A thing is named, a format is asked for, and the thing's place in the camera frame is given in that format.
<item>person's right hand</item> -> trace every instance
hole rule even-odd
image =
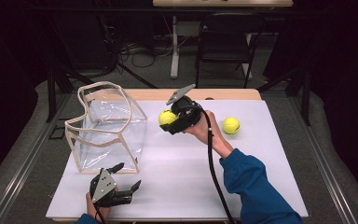
[[[217,124],[216,118],[212,111],[206,110],[206,114],[211,122],[212,128],[212,146],[213,149],[225,159],[233,150],[231,144],[226,141],[225,137],[220,131],[219,125]],[[208,144],[208,123],[206,121],[205,115],[201,113],[201,118],[199,122],[195,125],[188,127],[184,130],[184,133],[191,133],[196,136],[202,143]]]

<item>blue sleeve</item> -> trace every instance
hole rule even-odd
[[[220,159],[220,164],[227,191],[241,196],[242,223],[302,223],[299,214],[267,180],[262,161],[235,148]]]
[[[83,214],[81,218],[75,222],[75,224],[99,224],[97,220],[95,220],[93,217]]]

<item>black curtain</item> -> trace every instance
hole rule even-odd
[[[297,0],[295,7],[325,9],[332,16],[288,20],[264,75],[276,78],[318,50],[310,88],[323,99],[334,147],[358,181],[358,1]],[[324,38],[322,48],[313,49]]]
[[[0,164],[34,112],[34,87],[46,80],[34,37],[13,2],[0,1]]]

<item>person's arm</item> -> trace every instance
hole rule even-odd
[[[80,219],[75,222],[75,224],[99,224],[101,223],[101,218],[95,210],[94,204],[92,203],[90,193],[86,194],[86,203],[87,203],[87,214],[83,214]],[[103,215],[103,219],[106,220],[109,217],[112,207],[101,207],[100,212]]]
[[[235,148],[220,163],[227,191],[241,196],[243,223],[302,223],[298,213],[269,183],[263,162]]]
[[[301,217],[267,180],[264,164],[255,157],[245,156],[225,139],[214,113],[206,111],[213,132],[213,150],[222,158],[225,187],[241,196],[243,223],[302,223]],[[208,126],[202,114],[200,121],[185,130],[207,144]]]

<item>gray floor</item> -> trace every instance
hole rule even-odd
[[[273,37],[264,37],[255,57],[254,78],[248,88],[257,88],[266,78],[261,76],[273,45]],[[185,42],[180,51],[179,78],[171,79],[171,57],[157,57],[147,68],[137,68],[130,58],[125,64],[136,74],[159,88],[182,88],[195,81],[194,45]],[[151,58],[136,55],[136,65],[148,64]],[[232,79],[210,79],[215,74],[224,73]],[[240,71],[233,67],[202,67],[202,74],[208,79],[200,82],[201,88],[240,88]],[[123,88],[147,88],[119,69],[104,77]],[[83,84],[72,80],[75,87]],[[288,157],[296,182],[311,217],[305,223],[358,223],[358,185],[351,172],[339,159],[330,141],[330,132],[324,116],[323,102],[314,94],[310,98],[311,126],[304,125],[298,116],[297,98],[285,97],[281,83],[267,92],[262,98],[268,103],[285,153]],[[62,126],[59,119],[72,116],[76,104],[74,95],[64,95],[59,100],[61,110],[57,117],[46,124],[48,117],[47,84],[42,83],[36,90],[39,101],[34,115],[24,128],[16,144],[8,153],[0,167],[0,223],[52,223],[45,218],[49,194],[55,190],[60,180],[70,150],[66,140],[48,140],[54,125]]]

